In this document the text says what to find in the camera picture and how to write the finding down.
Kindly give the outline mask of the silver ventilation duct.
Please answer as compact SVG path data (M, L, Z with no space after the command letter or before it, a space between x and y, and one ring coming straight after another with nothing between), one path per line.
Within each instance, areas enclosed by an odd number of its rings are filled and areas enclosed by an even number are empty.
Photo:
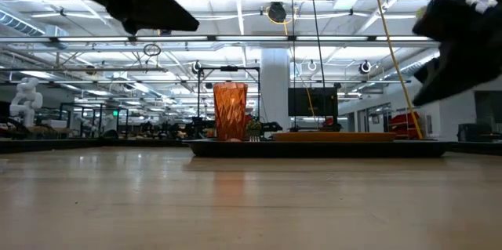
M438 57L438 46L434 47L400 47L393 48L398 69L402 77L411 77L426 62ZM397 80L398 74L391 56L384 62L384 70L376 77L377 80Z

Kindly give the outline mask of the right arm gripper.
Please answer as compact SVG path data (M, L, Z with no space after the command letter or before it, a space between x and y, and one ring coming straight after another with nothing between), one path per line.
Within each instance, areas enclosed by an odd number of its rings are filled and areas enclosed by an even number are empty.
M439 43L439 56L414 73L415 106L444 100L502 75L502 0L479 11L466 0L430 0L413 33Z

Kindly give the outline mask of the orange round plate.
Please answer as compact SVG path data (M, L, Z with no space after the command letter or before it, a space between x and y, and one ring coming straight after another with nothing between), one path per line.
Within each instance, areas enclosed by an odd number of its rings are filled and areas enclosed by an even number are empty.
M274 134L279 142L392 142L396 138L391 132L281 132Z

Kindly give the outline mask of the black monitor on stand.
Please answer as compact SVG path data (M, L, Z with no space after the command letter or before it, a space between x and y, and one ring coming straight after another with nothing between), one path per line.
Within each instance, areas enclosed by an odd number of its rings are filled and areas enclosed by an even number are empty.
M288 114L290 117L324 118L322 129L339 132L338 88L289 88Z

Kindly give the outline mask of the red storage bin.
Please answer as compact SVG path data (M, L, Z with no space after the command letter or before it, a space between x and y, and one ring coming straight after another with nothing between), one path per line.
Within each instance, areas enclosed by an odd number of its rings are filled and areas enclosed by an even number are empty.
M417 112L413 114L398 114L395 117L391 118L388 122L389 132L396 133L398 135L405 135L417 132L417 127L415 125L415 121L419 121L420 116Z

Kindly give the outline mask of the orange faceted plastic cup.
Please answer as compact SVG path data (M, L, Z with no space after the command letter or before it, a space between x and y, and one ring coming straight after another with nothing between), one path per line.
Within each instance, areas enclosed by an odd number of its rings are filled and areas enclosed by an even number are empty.
M221 82L213 86L216 137L219 141L243 140L246 126L248 85Z

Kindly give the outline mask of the black rectangular tray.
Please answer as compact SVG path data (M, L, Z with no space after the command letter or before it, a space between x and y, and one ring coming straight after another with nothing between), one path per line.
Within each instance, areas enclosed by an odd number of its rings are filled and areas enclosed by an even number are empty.
M221 142L190 140L200 158L440 158L450 146L440 141L393 142Z

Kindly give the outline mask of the small green plant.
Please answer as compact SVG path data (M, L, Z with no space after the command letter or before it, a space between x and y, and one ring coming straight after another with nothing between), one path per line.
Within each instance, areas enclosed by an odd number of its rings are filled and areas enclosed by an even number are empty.
M249 138L261 135L261 123L256 119L251 119L246 123L246 134Z

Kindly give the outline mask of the black aluminium table frame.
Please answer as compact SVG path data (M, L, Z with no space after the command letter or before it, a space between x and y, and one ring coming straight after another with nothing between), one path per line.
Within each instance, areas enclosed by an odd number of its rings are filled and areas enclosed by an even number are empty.
M187 141L158 139L63 139L63 140L6 140L0 141L0 154L35 152L44 150L69 150L94 147L188 147ZM502 157L502 143L448 142L446 152L496 155Z

